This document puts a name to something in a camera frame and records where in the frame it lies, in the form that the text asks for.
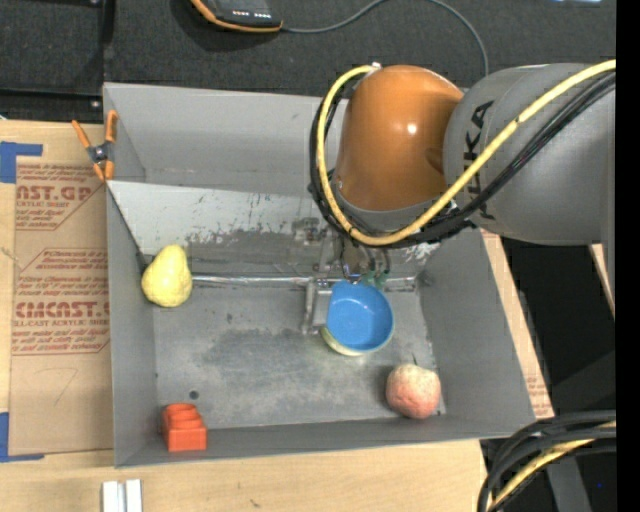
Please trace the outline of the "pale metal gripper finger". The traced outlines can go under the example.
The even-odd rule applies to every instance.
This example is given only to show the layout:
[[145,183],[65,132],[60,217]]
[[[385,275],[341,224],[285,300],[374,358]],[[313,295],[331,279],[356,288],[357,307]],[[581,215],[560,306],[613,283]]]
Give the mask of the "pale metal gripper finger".
[[320,328],[326,324],[329,303],[332,295],[332,285],[329,281],[321,281],[315,293],[315,327]]
[[315,281],[309,280],[305,285],[304,314],[301,323],[301,332],[303,334],[309,334],[312,330],[315,293]]

